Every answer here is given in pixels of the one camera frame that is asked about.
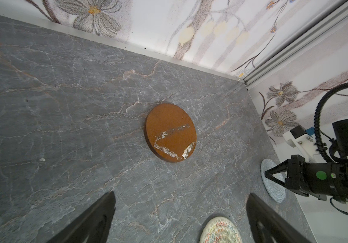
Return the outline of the cream woven round coaster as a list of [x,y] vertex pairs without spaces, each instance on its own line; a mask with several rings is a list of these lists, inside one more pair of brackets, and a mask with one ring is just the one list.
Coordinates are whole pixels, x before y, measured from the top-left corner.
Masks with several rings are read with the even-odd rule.
[[228,218],[214,217],[208,221],[199,243],[243,243],[237,227]]

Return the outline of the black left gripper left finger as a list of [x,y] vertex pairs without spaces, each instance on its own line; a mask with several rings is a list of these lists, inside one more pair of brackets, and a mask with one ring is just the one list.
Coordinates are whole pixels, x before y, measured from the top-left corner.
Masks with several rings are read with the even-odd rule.
[[48,242],[105,243],[115,214],[115,204],[115,193],[105,193]]

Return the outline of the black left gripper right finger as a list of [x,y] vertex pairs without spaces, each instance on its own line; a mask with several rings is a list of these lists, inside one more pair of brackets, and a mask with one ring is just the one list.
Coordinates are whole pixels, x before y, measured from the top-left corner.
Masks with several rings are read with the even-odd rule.
[[246,213],[256,243],[309,242],[254,193],[248,196]]

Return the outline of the blue grey woven coaster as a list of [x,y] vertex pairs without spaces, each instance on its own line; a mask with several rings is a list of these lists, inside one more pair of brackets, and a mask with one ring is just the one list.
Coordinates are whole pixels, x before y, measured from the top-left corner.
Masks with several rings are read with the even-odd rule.
[[277,203],[282,203],[286,198],[286,189],[273,182],[272,180],[266,178],[265,172],[276,167],[277,165],[270,159],[264,159],[261,162],[261,176],[264,186],[269,193],[270,197]]

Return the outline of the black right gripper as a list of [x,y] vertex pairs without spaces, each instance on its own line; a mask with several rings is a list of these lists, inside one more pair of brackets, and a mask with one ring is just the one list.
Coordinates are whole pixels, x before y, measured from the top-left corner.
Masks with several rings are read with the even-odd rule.
[[[265,177],[282,187],[302,196],[332,196],[339,201],[348,200],[348,164],[307,163],[300,155],[276,164],[272,160],[264,163]],[[274,177],[287,172],[285,181]]]

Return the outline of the dark brown round coaster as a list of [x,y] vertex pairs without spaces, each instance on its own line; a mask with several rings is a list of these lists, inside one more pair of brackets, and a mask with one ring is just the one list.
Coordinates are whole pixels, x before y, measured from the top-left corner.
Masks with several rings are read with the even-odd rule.
[[155,106],[147,115],[143,131],[152,153],[169,163],[188,159],[196,148],[197,133],[192,119],[171,103]]

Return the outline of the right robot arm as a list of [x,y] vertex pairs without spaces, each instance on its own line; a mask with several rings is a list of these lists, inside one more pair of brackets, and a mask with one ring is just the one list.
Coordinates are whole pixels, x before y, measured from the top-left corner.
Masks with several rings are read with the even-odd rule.
[[298,125],[283,137],[291,146],[301,152],[290,159],[266,170],[265,178],[305,197],[313,196],[326,201],[330,196],[341,203],[348,202],[348,119],[333,123],[335,138],[326,151],[331,161],[320,163],[314,137],[314,129],[304,129]]

